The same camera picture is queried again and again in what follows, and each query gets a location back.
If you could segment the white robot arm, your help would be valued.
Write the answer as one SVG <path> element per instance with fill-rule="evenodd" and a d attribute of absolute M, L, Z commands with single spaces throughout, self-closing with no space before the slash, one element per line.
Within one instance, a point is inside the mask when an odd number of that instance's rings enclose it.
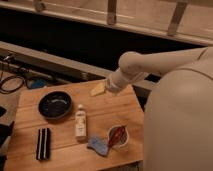
<path fill-rule="evenodd" d="M 121 92 L 156 74 L 144 117 L 144 171 L 213 171 L 213 46 L 163 53 L 126 52 L 91 90 Z"/>

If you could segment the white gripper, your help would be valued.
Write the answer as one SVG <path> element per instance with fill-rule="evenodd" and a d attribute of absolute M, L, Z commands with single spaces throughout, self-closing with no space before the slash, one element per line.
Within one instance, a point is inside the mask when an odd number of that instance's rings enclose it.
<path fill-rule="evenodd" d="M 121 71 L 115 71 L 111 73 L 107 78 L 106 82 L 100 82 L 98 83 L 91 91 L 91 96 L 97 96 L 100 94 L 103 94 L 106 90 L 117 94 L 124 90 L 127 85 L 130 83 L 130 81 L 125 77 L 125 75 Z"/>

